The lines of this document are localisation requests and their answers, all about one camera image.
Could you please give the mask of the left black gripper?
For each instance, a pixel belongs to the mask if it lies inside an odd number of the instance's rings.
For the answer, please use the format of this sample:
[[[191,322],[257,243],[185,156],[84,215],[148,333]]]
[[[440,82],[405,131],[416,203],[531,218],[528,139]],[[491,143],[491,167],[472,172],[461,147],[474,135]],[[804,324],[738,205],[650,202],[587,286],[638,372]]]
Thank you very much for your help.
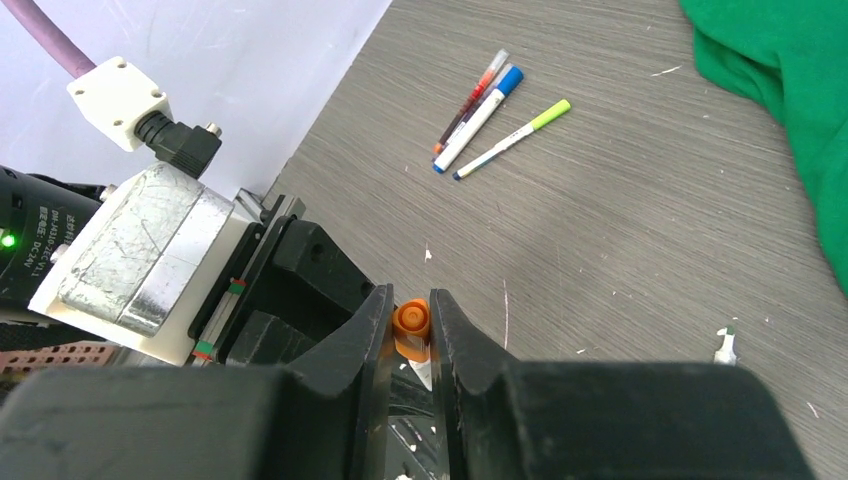
[[[374,288],[297,197],[264,208],[240,195],[248,225],[188,328],[192,366],[288,363],[341,327]]]

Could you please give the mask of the green cloth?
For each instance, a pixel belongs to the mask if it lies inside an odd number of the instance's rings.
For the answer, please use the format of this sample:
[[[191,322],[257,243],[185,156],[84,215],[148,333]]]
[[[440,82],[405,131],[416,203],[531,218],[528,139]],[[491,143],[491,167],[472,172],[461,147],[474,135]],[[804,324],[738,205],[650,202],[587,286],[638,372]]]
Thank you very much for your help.
[[[683,1],[698,72],[787,134],[818,241],[847,288],[847,4]]]

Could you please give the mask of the white marker blue end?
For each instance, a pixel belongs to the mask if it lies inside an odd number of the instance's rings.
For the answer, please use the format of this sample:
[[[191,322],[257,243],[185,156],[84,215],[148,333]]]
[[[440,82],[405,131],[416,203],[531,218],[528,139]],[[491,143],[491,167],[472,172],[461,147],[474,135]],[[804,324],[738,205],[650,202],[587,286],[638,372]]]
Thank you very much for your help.
[[[524,73],[520,68],[513,66],[507,71],[479,108],[463,124],[459,132],[449,140],[447,147],[438,155],[433,162],[434,171],[441,174],[450,168],[482,126],[523,79]]]

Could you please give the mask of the red orange pen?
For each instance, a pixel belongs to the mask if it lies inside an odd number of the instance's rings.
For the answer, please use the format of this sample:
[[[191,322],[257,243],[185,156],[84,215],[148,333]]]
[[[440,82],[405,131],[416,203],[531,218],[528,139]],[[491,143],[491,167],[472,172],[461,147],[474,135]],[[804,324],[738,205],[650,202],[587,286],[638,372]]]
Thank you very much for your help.
[[[451,120],[448,127],[445,129],[437,143],[434,145],[434,155],[438,155],[442,152],[445,145],[447,144],[448,139],[451,137],[451,134],[453,133],[457,125],[460,123],[467,111],[481,98],[485,89],[491,84],[491,82],[493,81],[497,73],[501,70],[503,65],[506,63],[506,60],[508,58],[509,52],[505,49],[501,49],[496,53],[493,60],[484,70],[475,87],[472,89],[471,93],[464,101],[463,105],[459,108],[458,112]]]

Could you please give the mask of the white marker blue tip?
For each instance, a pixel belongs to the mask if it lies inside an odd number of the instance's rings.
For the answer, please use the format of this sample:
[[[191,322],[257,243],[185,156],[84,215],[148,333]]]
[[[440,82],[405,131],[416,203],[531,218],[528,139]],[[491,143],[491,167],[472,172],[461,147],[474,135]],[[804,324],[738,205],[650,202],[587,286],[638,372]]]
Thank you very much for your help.
[[[407,363],[409,364],[410,368],[415,373],[415,375],[418,377],[418,379],[421,381],[423,386],[428,391],[432,391],[433,386],[431,361],[426,360],[424,362],[416,362],[413,360],[408,360]]]

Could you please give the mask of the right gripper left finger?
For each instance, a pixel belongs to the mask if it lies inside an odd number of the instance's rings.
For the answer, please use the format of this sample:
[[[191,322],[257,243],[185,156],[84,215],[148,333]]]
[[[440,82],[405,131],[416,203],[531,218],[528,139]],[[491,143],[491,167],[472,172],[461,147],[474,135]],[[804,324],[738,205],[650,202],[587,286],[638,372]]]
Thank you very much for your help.
[[[48,369],[1,411],[5,479],[380,479],[394,292],[283,366]]]

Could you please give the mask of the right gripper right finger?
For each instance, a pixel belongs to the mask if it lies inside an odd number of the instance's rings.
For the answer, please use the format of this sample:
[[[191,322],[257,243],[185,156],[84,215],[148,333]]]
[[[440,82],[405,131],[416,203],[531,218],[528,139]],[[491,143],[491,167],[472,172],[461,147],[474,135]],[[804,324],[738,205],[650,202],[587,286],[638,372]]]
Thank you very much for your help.
[[[751,372],[700,362],[519,360],[430,293],[442,479],[810,479]]]

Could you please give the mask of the white marker green tip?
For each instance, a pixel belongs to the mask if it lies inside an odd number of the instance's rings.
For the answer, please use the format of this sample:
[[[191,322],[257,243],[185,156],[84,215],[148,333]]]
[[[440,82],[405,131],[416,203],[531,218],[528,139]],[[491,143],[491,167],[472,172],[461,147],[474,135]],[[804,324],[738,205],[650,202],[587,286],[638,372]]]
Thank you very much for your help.
[[[713,362],[720,365],[735,366],[738,362],[738,356],[735,352],[735,329],[728,325],[716,332],[716,335],[722,338],[721,345],[714,352]]]

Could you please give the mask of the pink plastic basket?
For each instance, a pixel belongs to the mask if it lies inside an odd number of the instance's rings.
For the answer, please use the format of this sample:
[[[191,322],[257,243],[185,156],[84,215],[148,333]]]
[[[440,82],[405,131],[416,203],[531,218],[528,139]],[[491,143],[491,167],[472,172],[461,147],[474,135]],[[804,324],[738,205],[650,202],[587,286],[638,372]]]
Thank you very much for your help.
[[[104,366],[119,348],[111,343],[83,341],[37,350],[1,353],[1,373],[14,374],[53,367]]]

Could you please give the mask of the orange pen cap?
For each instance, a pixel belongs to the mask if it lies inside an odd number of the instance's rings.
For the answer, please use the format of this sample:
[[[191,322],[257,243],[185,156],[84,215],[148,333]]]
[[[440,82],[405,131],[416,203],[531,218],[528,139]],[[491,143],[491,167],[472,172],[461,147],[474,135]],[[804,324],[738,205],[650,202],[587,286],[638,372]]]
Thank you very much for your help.
[[[430,359],[431,313],[423,298],[412,299],[392,313],[396,351],[407,360],[426,363]]]

